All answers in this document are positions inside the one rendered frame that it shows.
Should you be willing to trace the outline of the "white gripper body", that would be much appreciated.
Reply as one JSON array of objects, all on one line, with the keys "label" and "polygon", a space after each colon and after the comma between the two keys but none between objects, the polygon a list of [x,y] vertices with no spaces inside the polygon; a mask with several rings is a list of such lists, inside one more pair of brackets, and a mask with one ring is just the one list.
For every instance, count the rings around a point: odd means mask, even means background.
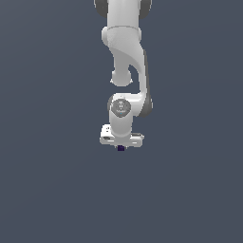
[{"label": "white gripper body", "polygon": [[141,147],[144,135],[141,133],[130,133],[128,136],[119,138],[112,134],[110,124],[104,124],[101,131],[100,143],[109,144],[115,147]]}]

